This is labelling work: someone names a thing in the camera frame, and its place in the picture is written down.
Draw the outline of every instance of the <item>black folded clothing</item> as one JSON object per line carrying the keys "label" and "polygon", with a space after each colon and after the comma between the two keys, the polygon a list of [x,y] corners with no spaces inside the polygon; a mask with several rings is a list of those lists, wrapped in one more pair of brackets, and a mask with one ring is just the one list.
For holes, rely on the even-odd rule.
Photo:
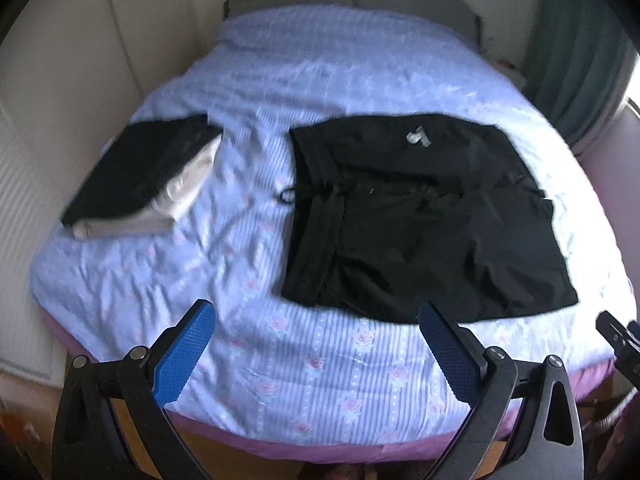
{"label": "black folded clothing", "polygon": [[457,322],[577,303],[552,202],[497,128],[435,114],[359,116],[290,134],[284,298],[398,323],[417,323],[425,300]]}
{"label": "black folded clothing", "polygon": [[140,211],[221,133],[206,115],[130,124],[84,181],[62,223],[72,226],[81,219],[122,218]]}

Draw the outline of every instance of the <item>teal curtain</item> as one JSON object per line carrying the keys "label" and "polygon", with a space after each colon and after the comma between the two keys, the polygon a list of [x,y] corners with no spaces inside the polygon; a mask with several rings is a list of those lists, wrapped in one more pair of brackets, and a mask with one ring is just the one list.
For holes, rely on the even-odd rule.
{"label": "teal curtain", "polygon": [[617,110],[636,56],[604,0],[540,0],[524,94],[576,146]]}

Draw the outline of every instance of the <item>blue clamp pad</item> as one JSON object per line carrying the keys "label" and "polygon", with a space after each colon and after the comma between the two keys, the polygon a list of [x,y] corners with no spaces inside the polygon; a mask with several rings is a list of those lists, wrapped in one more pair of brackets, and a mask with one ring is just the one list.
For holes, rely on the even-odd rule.
{"label": "blue clamp pad", "polygon": [[178,399],[200,356],[204,352],[216,328],[216,311],[209,301],[198,300],[180,320],[177,326],[165,330],[152,353],[163,350],[161,341],[165,335],[173,341],[161,355],[153,370],[153,394],[162,408]]}
{"label": "blue clamp pad", "polygon": [[475,336],[460,328],[457,323],[447,321],[431,302],[420,308],[420,332],[440,365],[447,383],[457,400],[473,407],[480,396],[486,360],[482,357]]}

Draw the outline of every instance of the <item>pink bed skirt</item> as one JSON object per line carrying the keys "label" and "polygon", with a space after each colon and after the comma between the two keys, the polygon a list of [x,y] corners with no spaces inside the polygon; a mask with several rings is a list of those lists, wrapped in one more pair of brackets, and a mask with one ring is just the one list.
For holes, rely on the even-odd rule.
{"label": "pink bed skirt", "polygon": [[[84,354],[92,361],[95,358],[73,338],[51,315],[40,309],[45,324],[54,337],[60,341],[72,356]],[[571,386],[577,400],[588,396],[600,386],[614,370],[614,360],[607,360],[593,365],[585,370],[574,372],[570,376]],[[264,442],[238,436],[228,431],[208,426],[192,418],[168,410],[174,424],[191,433],[206,436],[222,444],[273,460],[300,460],[313,463],[371,463],[397,462],[409,460],[435,460],[449,445],[453,433],[430,436],[413,442],[402,444],[385,444],[383,446],[352,446],[340,444],[338,446],[297,446],[295,444],[278,444]],[[507,436],[516,419],[517,412],[510,410],[502,422],[498,438]]]}

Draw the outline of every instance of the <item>striped fabric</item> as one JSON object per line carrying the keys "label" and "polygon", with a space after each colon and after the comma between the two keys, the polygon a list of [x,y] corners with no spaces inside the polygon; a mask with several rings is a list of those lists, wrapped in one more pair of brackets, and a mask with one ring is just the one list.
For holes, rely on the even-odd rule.
{"label": "striped fabric", "polygon": [[498,124],[556,206],[554,229],[581,302],[544,316],[480,322],[485,345],[549,353],[569,370],[611,356],[594,320],[636,307],[602,208],[542,115],[450,30],[392,12],[332,6],[228,20],[218,46],[153,92],[133,121],[206,112],[224,126],[214,173],[173,232],[78,242],[55,229],[36,258],[37,300],[100,360],[176,323],[197,298],[214,338],[168,407],[268,442],[331,446],[454,431],[458,402],[417,326],[385,324],[279,297],[292,206],[287,132],[351,114],[444,112]]}

